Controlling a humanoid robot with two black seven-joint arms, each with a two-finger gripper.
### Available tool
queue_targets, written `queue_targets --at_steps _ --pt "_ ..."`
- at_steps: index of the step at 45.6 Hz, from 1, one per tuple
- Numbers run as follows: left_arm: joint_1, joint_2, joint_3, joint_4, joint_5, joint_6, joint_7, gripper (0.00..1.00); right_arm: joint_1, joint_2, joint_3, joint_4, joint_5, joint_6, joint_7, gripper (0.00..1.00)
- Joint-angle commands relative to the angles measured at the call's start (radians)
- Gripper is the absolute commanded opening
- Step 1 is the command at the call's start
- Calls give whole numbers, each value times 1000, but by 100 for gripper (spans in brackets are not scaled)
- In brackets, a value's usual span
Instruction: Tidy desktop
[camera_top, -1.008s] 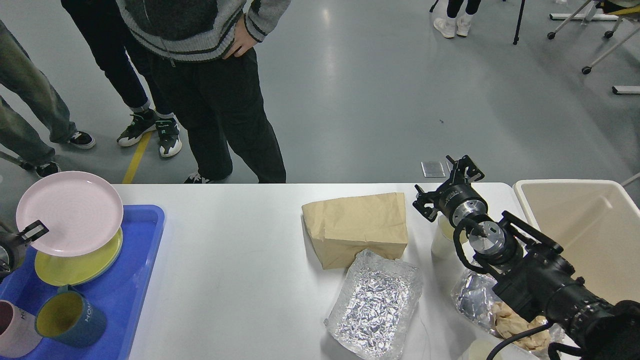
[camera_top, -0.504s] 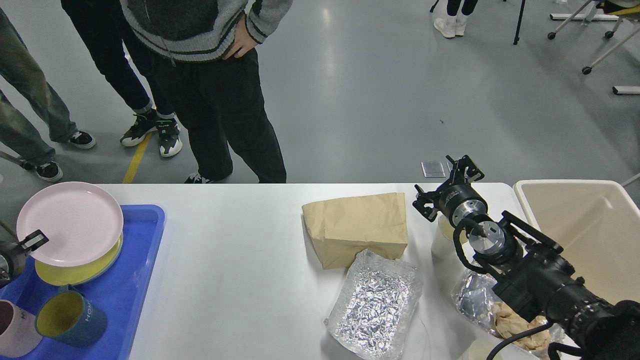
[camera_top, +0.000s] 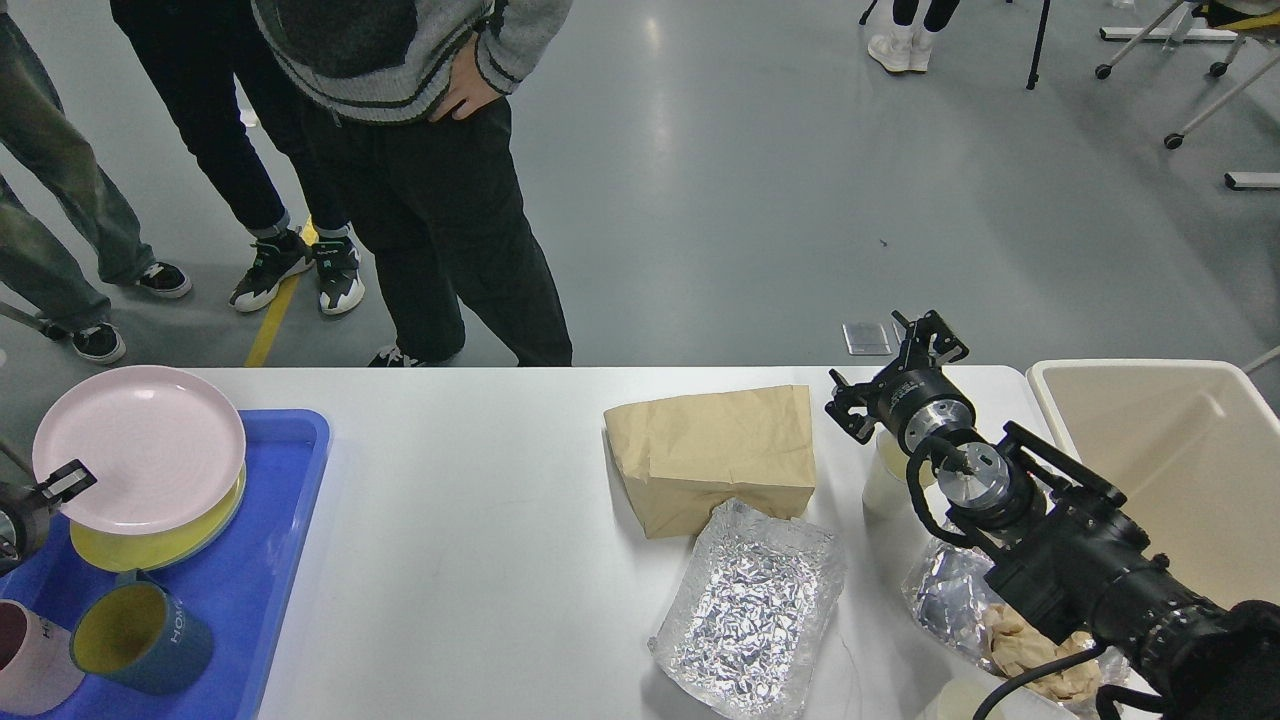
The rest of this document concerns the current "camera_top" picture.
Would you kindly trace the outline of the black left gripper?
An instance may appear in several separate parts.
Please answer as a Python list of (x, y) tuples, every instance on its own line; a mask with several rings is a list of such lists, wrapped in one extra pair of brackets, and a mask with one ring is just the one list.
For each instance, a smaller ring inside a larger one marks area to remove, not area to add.
[(44, 546), (51, 509), (70, 502), (97, 482), (79, 459), (72, 459), (35, 486), (3, 483), (1, 575), (27, 562)]

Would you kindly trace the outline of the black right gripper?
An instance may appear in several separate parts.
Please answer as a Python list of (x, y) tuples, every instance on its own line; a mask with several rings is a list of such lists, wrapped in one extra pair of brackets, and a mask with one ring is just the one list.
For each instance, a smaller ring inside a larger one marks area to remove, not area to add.
[(902, 338), (890, 375), (851, 384), (829, 369), (835, 387), (826, 413), (859, 445), (869, 445), (883, 425), (908, 456), (929, 437), (957, 447), (977, 442), (974, 405), (938, 369), (968, 357), (969, 347), (936, 310), (915, 320), (893, 310), (892, 318)]

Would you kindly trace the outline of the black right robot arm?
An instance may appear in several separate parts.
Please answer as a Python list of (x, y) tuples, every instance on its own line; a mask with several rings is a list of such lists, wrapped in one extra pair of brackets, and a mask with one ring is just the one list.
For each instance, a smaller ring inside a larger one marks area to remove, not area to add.
[(1149, 692), (1106, 684), (1094, 706), (1123, 705), (1164, 719), (1275, 719), (1277, 606), (1222, 609), (1146, 557), (1148, 534), (1124, 511), (1126, 496), (1015, 421), (989, 442), (973, 402), (945, 375), (969, 350), (936, 311), (910, 320), (895, 360), (867, 382), (832, 372), (826, 413), (856, 442), (877, 425), (908, 457), (905, 486), (925, 530), (992, 562), (986, 584), (1050, 641), (1085, 629), (1089, 650), (1006, 680), (975, 708), (984, 719), (1014, 691), (1050, 674), (1123, 653)]

